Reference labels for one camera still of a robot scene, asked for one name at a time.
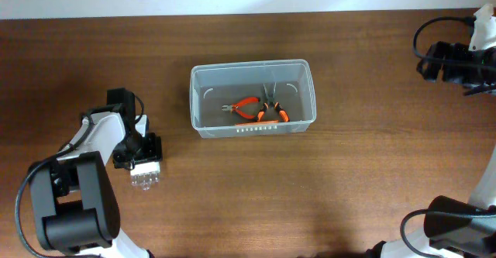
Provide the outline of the long nose pliers orange black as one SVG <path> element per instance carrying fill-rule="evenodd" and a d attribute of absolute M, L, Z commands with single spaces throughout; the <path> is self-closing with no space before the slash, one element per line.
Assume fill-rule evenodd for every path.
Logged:
<path fill-rule="evenodd" d="M 283 122 L 290 121 L 288 113 L 282 108 L 281 103 L 275 98 L 276 91 L 276 83 L 269 85 L 263 84 L 263 104 L 255 117 L 255 122 L 261 122 L 269 108 L 273 108 Z"/>

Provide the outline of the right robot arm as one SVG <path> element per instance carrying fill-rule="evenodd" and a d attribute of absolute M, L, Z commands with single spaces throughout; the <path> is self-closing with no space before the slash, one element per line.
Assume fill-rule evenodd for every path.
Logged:
<path fill-rule="evenodd" d="M 443 81 L 460 84 L 466 96 L 495 94 L 495 46 L 438 42 L 418 63 L 427 81 L 439 72 Z M 400 239 L 378 243 L 365 257 L 494 257 L 495 155 L 467 203 L 438 196 L 428 208 L 407 214 Z"/>

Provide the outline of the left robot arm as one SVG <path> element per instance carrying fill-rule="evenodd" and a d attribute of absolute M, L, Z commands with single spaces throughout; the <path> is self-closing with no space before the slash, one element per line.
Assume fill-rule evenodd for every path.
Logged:
<path fill-rule="evenodd" d="M 59 257 L 151 257 L 122 230 L 119 205 L 105 165 L 129 171 L 144 190 L 159 180 L 161 139 L 125 88 L 86 112 L 81 128 L 60 150 L 31 165 L 21 187 L 30 191 L 36 237 Z"/>

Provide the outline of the red diagonal cutters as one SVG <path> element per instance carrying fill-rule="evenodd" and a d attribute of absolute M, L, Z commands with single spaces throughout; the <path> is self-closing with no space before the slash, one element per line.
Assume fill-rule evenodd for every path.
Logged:
<path fill-rule="evenodd" d="M 237 115 L 241 116 L 244 119 L 249 119 L 249 120 L 254 120 L 256 118 L 255 115 L 253 114 L 248 114 L 243 111 L 243 108 L 247 105 L 252 105 L 260 102 L 260 98 L 258 97 L 247 97 L 244 98 L 237 103 L 231 104 L 231 105 L 223 105 L 222 110 L 224 112 L 231 112 L 231 113 L 236 113 Z"/>

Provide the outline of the clear plastic container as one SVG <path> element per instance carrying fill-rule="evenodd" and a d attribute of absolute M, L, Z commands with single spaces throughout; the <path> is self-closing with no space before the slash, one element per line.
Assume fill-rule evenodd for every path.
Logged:
<path fill-rule="evenodd" d="M 243 108 L 257 115 L 264 102 L 263 84 L 273 83 L 289 122 L 283 122 L 273 108 L 261 122 L 222 110 L 223 105 L 258 97 L 259 103 Z M 190 113 L 193 128 L 203 138 L 304 132 L 317 118 L 310 66 L 303 59 L 198 65 L 191 70 Z"/>

